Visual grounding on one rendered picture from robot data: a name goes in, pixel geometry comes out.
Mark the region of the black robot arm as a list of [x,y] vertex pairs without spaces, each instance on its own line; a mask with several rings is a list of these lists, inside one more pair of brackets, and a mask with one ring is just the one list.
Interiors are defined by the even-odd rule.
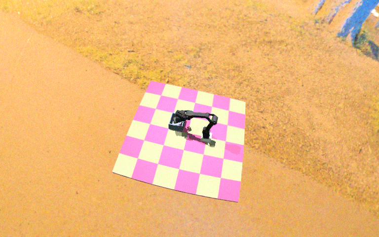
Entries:
[[[217,124],[218,117],[215,114],[210,114],[210,113],[198,113],[198,112],[193,112],[191,110],[177,110],[175,112],[175,115],[178,117],[182,117],[182,120],[190,120],[191,118],[205,118],[209,121],[209,124],[207,127],[203,128],[202,134],[203,134],[203,139],[209,139],[210,136],[210,129],[213,127],[213,125]],[[209,116],[212,116],[212,119],[209,118]]]

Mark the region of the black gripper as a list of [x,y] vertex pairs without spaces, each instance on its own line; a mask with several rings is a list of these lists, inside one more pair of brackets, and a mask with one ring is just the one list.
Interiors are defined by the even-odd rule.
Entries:
[[182,122],[182,121],[185,121],[185,120],[182,120],[182,117],[181,117],[181,118],[180,118],[180,117],[175,117],[175,118],[173,118],[173,122],[174,122],[174,124],[179,123],[179,122]]

